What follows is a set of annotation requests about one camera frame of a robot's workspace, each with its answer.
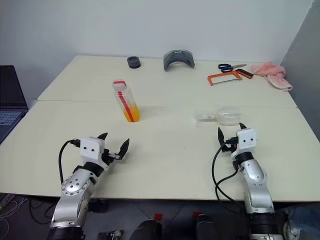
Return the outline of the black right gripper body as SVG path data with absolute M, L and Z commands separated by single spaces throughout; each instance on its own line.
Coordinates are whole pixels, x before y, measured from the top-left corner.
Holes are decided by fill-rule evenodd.
M 221 140 L 221 151 L 233 153 L 237 149 L 238 137 L 231 137 L 227 140 Z

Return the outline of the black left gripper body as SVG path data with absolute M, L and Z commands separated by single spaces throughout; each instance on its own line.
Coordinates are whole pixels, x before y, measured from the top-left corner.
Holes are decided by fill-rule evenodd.
M 109 166 L 114 162 L 114 160 L 120 160 L 120 156 L 116 153 L 110 153 L 110 150 L 105 148 L 101 154 L 101 160 Z

